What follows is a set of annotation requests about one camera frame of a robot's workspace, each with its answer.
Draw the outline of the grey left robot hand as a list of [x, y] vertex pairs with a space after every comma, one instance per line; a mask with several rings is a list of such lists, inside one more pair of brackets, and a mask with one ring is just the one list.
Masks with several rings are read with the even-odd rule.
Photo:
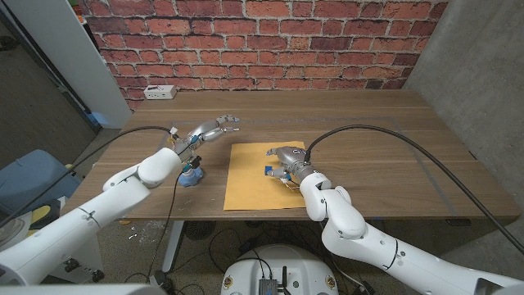
[[238, 122], [239, 119], [232, 115], [220, 116], [214, 120], [208, 120], [184, 137], [174, 137], [174, 151], [182, 162], [189, 161], [194, 157], [194, 152], [204, 143], [216, 141], [221, 136], [239, 131], [237, 127], [225, 126], [228, 122]]

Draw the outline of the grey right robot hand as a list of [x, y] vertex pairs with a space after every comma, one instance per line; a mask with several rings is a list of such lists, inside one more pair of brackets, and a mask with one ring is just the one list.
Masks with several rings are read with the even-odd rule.
[[266, 152], [267, 156], [275, 155], [280, 167], [268, 170], [265, 174], [274, 178], [283, 179], [287, 175], [293, 175], [298, 184], [314, 173], [312, 165], [305, 160], [306, 150], [300, 147], [276, 147]]

